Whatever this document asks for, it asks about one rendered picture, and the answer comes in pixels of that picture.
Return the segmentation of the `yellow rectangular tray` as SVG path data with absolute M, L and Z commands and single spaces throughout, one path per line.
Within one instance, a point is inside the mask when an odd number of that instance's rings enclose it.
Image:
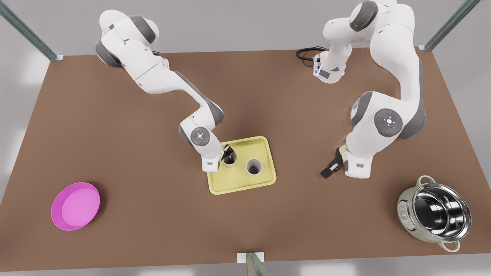
M 207 173 L 212 194 L 221 195 L 275 183 L 277 174 L 268 140 L 264 136 L 231 140 L 221 145 L 226 144 L 237 152 L 238 159 L 231 168 L 221 165 L 218 172 Z M 251 158 L 259 159 L 263 164 L 263 170 L 258 175 L 250 175 L 246 170 L 246 163 Z

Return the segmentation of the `pink round bowl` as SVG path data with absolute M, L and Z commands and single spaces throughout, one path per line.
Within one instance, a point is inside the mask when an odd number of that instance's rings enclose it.
M 78 230 L 96 217 L 100 207 L 101 196 L 94 185 L 73 183 L 55 197 L 51 205 L 51 220 L 61 230 Z

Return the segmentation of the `silver frame post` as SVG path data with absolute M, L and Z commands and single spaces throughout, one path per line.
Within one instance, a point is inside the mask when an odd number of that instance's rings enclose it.
M 443 26 L 426 42 L 417 48 L 423 52 L 431 52 L 449 33 L 472 11 L 481 0 L 465 0 Z
M 56 54 L 35 32 L 31 30 L 2 0 L 0 0 L 0 16 L 14 29 L 23 35 L 49 61 L 63 61 L 64 55 Z
M 237 253 L 237 263 L 247 265 L 247 276 L 272 276 L 264 261 L 264 253 Z

